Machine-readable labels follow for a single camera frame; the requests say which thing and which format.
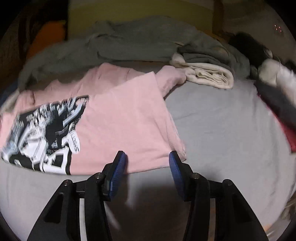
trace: metal screw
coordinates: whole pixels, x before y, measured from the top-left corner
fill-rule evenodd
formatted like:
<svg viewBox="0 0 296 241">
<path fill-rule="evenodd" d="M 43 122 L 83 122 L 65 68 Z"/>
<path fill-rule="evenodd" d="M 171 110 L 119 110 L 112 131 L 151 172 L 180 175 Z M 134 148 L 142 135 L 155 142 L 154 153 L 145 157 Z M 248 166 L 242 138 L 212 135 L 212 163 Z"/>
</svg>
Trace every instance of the metal screw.
<svg viewBox="0 0 296 241">
<path fill-rule="evenodd" d="M 70 183 L 71 183 L 72 181 L 71 180 L 65 180 L 65 181 L 63 181 L 63 185 L 64 186 L 68 186 L 68 185 L 70 185 Z"/>
<path fill-rule="evenodd" d="M 198 173 L 194 172 L 194 173 L 191 174 L 191 177 L 193 179 L 199 179 L 200 178 L 200 175 Z"/>
<path fill-rule="evenodd" d="M 228 185 L 231 186 L 233 184 L 233 182 L 229 179 L 225 179 L 224 182 Z"/>
<path fill-rule="evenodd" d="M 104 174 L 101 173 L 101 172 L 98 172 L 94 175 L 95 179 L 100 179 L 100 178 L 103 178 L 104 177 Z"/>
</svg>

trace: gray blanket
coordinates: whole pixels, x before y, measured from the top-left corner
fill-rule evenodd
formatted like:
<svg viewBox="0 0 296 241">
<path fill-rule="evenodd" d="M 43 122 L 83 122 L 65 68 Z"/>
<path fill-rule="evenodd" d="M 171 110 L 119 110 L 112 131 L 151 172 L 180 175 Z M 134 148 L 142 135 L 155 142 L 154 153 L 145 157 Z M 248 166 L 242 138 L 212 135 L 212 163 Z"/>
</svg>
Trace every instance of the gray blanket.
<svg viewBox="0 0 296 241">
<path fill-rule="evenodd" d="M 31 58 L 19 78 L 20 90 L 29 81 L 40 81 L 52 74 L 63 74 L 93 67 L 113 60 L 169 62 L 179 44 L 195 42 L 207 50 L 222 44 L 196 30 L 194 26 L 164 16 L 151 16 L 131 22 L 114 24 L 97 22 L 77 39 L 55 44 Z M 234 56 L 236 74 L 247 77 L 248 59 L 238 51 Z"/>
</svg>

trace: gray bed sheet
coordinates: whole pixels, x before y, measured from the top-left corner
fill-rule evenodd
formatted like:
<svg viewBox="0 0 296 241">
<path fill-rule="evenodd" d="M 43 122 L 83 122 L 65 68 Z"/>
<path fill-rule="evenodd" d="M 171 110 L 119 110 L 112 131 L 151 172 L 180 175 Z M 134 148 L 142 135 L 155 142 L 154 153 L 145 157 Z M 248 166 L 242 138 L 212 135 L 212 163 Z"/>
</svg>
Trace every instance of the gray bed sheet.
<svg viewBox="0 0 296 241">
<path fill-rule="evenodd" d="M 221 90 L 186 82 L 170 93 L 166 104 L 193 171 L 214 181 L 233 180 L 261 224 L 274 223 L 295 187 L 296 162 L 253 84 L 235 80 L 233 89 Z M 22 241 L 68 178 L 88 176 L 44 174 L 0 161 L 0 210 Z M 182 240 L 189 213 L 169 168 L 124 176 L 115 200 L 105 206 L 115 241 Z"/>
</svg>

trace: folded white towel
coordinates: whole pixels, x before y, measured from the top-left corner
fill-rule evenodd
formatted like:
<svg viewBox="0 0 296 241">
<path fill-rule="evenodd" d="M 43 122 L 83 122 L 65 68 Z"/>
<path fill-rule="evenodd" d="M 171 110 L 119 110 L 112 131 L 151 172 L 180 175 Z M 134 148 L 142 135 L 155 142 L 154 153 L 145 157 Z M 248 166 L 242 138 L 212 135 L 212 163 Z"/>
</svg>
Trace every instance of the folded white towel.
<svg viewBox="0 0 296 241">
<path fill-rule="evenodd" d="M 233 75 L 221 66 L 208 63 L 186 63 L 183 56 L 174 53 L 170 64 L 180 68 L 186 75 L 186 80 L 200 85 L 209 85 L 219 89 L 233 87 Z"/>
</svg>

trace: yellow wall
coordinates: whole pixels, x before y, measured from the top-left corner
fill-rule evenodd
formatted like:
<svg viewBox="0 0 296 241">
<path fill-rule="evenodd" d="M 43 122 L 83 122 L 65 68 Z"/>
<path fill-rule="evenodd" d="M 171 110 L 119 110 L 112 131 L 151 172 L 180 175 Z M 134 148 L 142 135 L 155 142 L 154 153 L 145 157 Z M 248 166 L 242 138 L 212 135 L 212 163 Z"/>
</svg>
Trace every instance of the yellow wall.
<svg viewBox="0 0 296 241">
<path fill-rule="evenodd" d="M 68 36 L 76 36 L 98 20 L 130 21 L 151 15 L 164 15 L 212 32 L 213 12 L 180 0 L 99 0 L 69 8 Z"/>
</svg>

